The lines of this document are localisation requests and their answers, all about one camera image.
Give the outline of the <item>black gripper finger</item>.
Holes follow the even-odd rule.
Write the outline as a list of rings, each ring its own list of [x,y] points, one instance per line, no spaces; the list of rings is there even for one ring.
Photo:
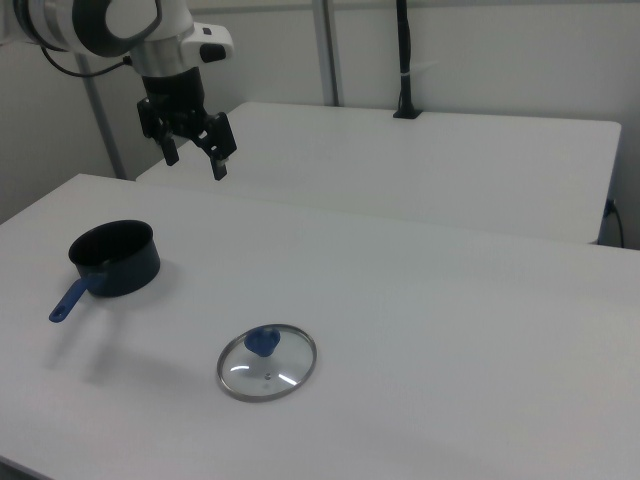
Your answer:
[[[161,148],[168,166],[175,165],[179,161],[179,155],[169,122],[157,111],[148,98],[137,103],[137,110],[143,135],[148,139],[153,139]]]
[[[196,129],[193,142],[208,156],[214,179],[222,180],[227,175],[226,162],[237,150],[227,115],[224,112],[206,114]]]

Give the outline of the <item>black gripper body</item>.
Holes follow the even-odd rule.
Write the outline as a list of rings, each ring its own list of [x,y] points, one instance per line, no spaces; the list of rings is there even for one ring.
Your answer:
[[[168,77],[142,77],[146,98],[141,101],[141,126],[145,137],[163,139],[169,134],[198,138],[207,113],[200,69],[191,68]]]

